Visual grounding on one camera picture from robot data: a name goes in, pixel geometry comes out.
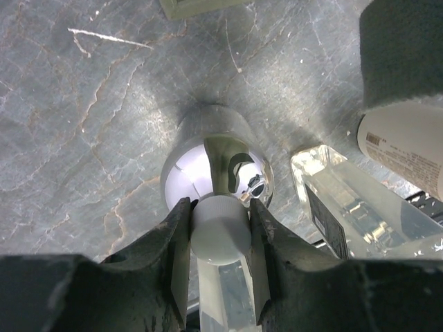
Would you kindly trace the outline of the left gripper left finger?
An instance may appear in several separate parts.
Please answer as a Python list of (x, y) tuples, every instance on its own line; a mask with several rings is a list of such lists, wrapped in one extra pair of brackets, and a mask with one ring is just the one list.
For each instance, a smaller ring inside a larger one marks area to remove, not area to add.
[(190, 219), (190, 199), (181, 199), (99, 263), (79, 254), (2, 256), (1, 330), (184, 330)]

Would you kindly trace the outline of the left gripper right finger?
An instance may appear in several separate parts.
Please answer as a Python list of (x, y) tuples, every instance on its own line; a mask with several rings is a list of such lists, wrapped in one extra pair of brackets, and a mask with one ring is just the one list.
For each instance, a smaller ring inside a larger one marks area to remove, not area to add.
[(442, 263), (341, 260), (250, 202), (250, 269), (264, 331), (441, 331)]

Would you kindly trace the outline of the green canvas bag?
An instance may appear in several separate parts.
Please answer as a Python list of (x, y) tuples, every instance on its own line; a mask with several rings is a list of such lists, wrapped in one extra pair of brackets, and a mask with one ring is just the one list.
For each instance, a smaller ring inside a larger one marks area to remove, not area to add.
[(165, 16), (174, 21), (236, 6), (246, 3), (246, 0), (160, 0), (159, 2)]

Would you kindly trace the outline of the chrome dome clear bottle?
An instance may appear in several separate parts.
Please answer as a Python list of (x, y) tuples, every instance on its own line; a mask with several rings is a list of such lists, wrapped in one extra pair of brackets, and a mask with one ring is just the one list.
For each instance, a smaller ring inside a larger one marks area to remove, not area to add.
[(161, 193), (172, 209), (196, 202), (190, 244), (198, 259), (229, 265), (251, 247), (248, 208), (271, 202), (271, 165), (246, 119), (228, 107), (203, 105), (186, 113), (161, 172)]

